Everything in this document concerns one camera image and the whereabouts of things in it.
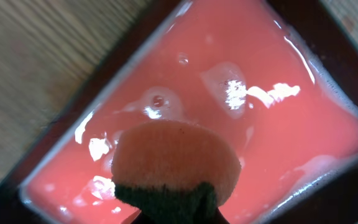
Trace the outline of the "orange and green sponge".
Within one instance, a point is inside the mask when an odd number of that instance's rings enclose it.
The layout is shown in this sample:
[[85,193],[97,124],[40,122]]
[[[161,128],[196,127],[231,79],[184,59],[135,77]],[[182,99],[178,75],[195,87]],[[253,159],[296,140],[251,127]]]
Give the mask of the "orange and green sponge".
[[111,172],[116,198],[140,211],[133,223],[227,223],[219,207],[241,164],[213,131],[155,120],[121,134]]

